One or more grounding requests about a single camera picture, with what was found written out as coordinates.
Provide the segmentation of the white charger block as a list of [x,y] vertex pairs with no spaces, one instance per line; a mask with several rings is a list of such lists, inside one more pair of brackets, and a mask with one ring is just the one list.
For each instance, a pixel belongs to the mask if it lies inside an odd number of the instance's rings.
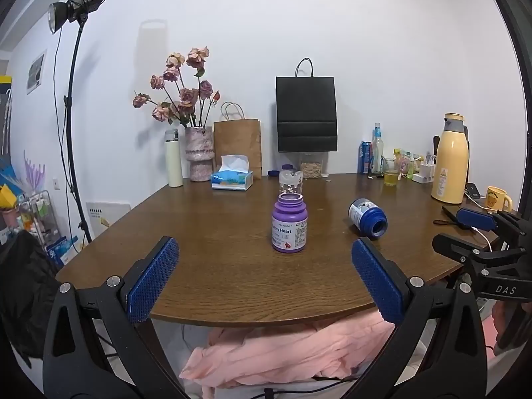
[[419,184],[431,184],[434,181],[435,172],[435,164],[421,163],[418,172],[413,175],[412,180]]

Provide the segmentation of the clear patterned cup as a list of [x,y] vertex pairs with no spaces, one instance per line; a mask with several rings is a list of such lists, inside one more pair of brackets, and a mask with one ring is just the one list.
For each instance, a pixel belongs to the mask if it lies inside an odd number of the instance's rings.
[[281,194],[301,194],[303,173],[290,164],[284,164],[280,169],[279,183]]

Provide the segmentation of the purple plastic bottle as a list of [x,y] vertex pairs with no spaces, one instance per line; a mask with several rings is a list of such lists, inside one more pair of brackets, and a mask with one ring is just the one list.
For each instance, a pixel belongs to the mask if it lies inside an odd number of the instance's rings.
[[282,253],[305,248],[308,234],[308,210],[302,194],[278,196],[271,215],[271,245]]

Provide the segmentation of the black studio light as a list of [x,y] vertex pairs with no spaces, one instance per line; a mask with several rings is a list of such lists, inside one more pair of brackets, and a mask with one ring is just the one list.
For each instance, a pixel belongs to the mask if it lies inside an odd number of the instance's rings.
[[67,22],[83,24],[88,15],[95,12],[105,0],[67,0],[52,3],[48,9],[48,24],[52,34]]

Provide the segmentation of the pink ceramic vase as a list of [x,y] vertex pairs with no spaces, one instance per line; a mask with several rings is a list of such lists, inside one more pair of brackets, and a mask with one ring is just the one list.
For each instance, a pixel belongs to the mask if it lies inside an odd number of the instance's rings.
[[211,127],[186,128],[185,156],[190,163],[190,180],[209,181],[214,160],[214,137]]

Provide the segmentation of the blue tissue box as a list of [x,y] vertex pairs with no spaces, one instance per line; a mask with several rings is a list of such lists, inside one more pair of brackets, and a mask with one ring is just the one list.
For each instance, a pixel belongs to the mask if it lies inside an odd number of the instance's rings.
[[211,175],[214,190],[247,191],[253,182],[249,160],[243,155],[221,156],[221,167]]

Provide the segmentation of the dried pink roses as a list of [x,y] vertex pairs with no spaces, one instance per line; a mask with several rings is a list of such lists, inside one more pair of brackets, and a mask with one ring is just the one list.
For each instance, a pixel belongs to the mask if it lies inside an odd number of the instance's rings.
[[208,47],[194,47],[186,55],[179,52],[169,54],[161,74],[150,78],[150,88],[163,92],[164,99],[156,101],[149,94],[135,92],[133,108],[152,105],[151,116],[158,122],[178,122],[185,129],[205,129],[208,116],[221,97],[205,78],[205,64],[209,56]]

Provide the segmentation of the yellow thermos jug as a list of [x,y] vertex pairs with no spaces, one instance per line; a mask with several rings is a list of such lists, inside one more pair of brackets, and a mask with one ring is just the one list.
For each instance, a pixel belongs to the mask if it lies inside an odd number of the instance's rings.
[[461,204],[468,166],[469,147],[465,136],[464,117],[459,113],[447,113],[437,148],[431,197],[442,203]]

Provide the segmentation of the blue plastic bottle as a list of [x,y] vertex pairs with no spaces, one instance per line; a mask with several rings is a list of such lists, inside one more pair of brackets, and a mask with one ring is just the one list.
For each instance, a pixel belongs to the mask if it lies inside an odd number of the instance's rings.
[[385,212],[367,198],[354,200],[348,208],[348,216],[361,236],[376,240],[388,229],[388,218]]

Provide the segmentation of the brown paper bag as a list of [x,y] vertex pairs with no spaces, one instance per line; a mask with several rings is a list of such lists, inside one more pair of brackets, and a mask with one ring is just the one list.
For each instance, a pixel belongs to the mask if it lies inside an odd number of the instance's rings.
[[254,179],[261,179],[261,121],[247,118],[243,107],[226,101],[221,105],[221,119],[214,122],[214,162],[219,168],[221,157],[243,155],[249,162]]

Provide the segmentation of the pink cloth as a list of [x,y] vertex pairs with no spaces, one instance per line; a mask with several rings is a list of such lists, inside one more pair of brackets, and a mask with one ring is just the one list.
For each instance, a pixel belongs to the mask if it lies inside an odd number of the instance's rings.
[[192,351],[180,378],[216,389],[345,378],[376,357],[394,325],[376,310],[337,321],[279,327],[214,328]]

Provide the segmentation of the blue soda can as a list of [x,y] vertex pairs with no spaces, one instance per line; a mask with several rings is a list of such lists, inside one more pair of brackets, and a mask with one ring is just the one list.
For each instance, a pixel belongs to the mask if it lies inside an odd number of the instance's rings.
[[371,172],[372,160],[371,141],[362,141],[358,149],[358,174],[369,174]]

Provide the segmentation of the cream thermos bottle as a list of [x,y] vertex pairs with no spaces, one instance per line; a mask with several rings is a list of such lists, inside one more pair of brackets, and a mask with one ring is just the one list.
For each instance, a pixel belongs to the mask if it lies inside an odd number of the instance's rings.
[[170,188],[183,186],[183,175],[180,156],[179,131],[175,128],[165,132],[165,160]]

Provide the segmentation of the yellow smiley mug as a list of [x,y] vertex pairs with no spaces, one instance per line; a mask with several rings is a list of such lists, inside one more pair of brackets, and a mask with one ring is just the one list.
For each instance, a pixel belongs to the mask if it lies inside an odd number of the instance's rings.
[[513,210],[513,200],[506,190],[488,186],[485,207],[491,211],[511,212]]

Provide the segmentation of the clear jar of grains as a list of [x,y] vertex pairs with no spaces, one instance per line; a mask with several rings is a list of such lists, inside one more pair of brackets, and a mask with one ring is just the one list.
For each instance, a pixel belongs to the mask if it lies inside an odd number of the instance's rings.
[[306,152],[299,156],[299,170],[304,179],[318,179],[322,177],[323,152]]

